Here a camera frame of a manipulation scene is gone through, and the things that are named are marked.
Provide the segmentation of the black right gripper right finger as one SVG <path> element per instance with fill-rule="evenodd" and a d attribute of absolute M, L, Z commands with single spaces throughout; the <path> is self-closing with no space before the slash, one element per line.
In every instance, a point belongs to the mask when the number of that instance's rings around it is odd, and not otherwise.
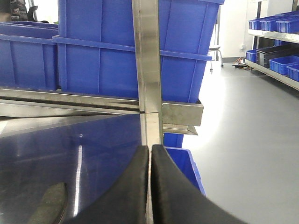
<path fill-rule="evenodd" d="M 156 224 L 242 224 L 207 199 L 162 145 L 152 146 L 151 194 Z"/>

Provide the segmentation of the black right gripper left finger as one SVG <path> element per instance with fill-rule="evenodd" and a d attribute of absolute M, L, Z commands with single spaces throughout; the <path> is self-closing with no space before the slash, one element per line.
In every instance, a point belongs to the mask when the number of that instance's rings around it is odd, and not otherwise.
<path fill-rule="evenodd" d="M 148 191 L 149 148 L 138 146 L 116 182 L 67 224 L 144 224 Z"/>

